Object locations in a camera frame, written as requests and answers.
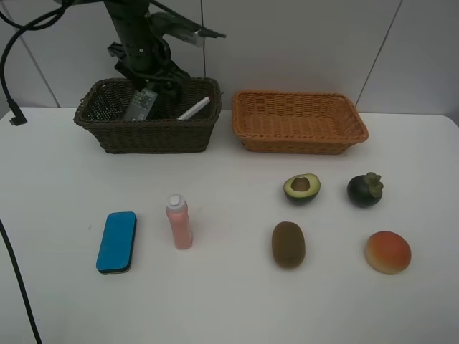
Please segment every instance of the orange wicker basket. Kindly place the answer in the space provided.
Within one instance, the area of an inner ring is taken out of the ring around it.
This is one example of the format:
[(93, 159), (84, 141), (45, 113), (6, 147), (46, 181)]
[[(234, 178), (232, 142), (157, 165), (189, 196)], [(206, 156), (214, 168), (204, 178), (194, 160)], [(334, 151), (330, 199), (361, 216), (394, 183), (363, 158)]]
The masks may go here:
[(257, 152), (340, 154), (368, 138), (354, 104), (338, 93), (241, 91), (232, 127)]

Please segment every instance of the blue eraser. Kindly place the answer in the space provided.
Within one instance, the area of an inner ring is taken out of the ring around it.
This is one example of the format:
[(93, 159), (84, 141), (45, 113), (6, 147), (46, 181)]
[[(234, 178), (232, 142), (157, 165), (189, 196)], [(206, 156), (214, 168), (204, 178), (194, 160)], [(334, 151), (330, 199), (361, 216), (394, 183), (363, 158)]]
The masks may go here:
[(131, 267), (136, 215), (132, 211), (107, 217), (96, 267), (101, 274), (116, 274)]

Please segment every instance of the wicker basket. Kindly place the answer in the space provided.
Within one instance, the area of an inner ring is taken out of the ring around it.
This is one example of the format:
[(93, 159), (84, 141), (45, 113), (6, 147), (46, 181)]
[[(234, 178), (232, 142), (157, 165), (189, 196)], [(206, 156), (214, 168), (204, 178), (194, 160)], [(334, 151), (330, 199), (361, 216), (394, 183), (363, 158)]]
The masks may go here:
[(232, 126), (257, 152), (340, 154), (368, 138), (352, 102), (337, 93), (242, 91)]
[[(97, 82), (82, 100), (74, 121), (89, 130), (107, 153), (194, 153), (205, 151), (221, 110), (215, 80), (194, 78), (184, 87), (180, 104), (159, 96), (153, 111), (160, 120), (122, 119), (134, 88), (126, 79)], [(211, 102), (190, 120), (176, 120), (191, 106), (210, 96)]]

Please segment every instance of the toy fruit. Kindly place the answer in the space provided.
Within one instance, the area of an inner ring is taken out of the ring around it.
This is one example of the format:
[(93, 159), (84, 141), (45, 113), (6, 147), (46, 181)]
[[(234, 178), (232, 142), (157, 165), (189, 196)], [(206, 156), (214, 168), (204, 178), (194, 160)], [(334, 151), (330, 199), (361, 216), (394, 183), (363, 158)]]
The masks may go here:
[(373, 172), (368, 172), (364, 176), (353, 177), (347, 185), (347, 194), (357, 206), (373, 206), (382, 197), (384, 185), (380, 180), (381, 176)]
[(400, 235), (379, 231), (366, 242), (365, 259), (370, 267), (382, 274), (398, 274), (410, 265), (411, 249)]
[(275, 262), (285, 269), (299, 267), (306, 255), (303, 232), (293, 222), (280, 222), (274, 228), (271, 246)]
[(297, 204), (308, 203), (317, 196), (321, 182), (315, 174), (300, 174), (284, 183), (284, 193), (288, 199)]

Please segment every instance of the white wall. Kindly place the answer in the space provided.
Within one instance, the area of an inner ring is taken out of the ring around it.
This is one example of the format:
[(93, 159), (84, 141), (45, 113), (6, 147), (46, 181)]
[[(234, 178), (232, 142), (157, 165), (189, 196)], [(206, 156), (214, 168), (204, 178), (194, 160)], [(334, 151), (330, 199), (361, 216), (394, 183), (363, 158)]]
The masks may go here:
[(399, 0), (203, 0), (225, 105), (241, 89), (342, 92), (357, 100)]
[[(14, 29), (0, 20), (0, 52), (14, 34)], [(25, 46), (18, 41), (6, 61), (6, 83), (15, 100), (23, 106), (56, 106), (51, 93), (42, 79)], [(0, 117), (9, 111), (0, 88)]]
[[(222, 86), (225, 108), (240, 89), (337, 91), (353, 101), (361, 94), (363, 112), (439, 113), (459, 121), (456, 0), (404, 0), (363, 90), (399, 1), (202, 0), (206, 26), (228, 35), (207, 41), (207, 75)], [(200, 0), (166, 4), (201, 20)], [(53, 0), (3, 6), (21, 23), (56, 8)], [(0, 49), (12, 34), (0, 22)], [(94, 82), (119, 76), (106, 51), (117, 36), (102, 4), (74, 6), (54, 27), (24, 38), (60, 106), (78, 106)], [(202, 76), (203, 51), (169, 41), (174, 60)], [(57, 106), (21, 44), (7, 77), (20, 105)]]
[(404, 0), (359, 110), (459, 120), (459, 1)]
[[(190, 19), (201, 21), (199, 0), (166, 3)], [(21, 23), (57, 8), (53, 0), (14, 0), (5, 6), (13, 19)], [(71, 7), (54, 26), (27, 32), (24, 40), (62, 107), (77, 107), (98, 80), (121, 77), (113, 68), (116, 58), (107, 51), (119, 39), (102, 3)], [(204, 75), (202, 49), (174, 38), (168, 41), (175, 63), (194, 76)]]

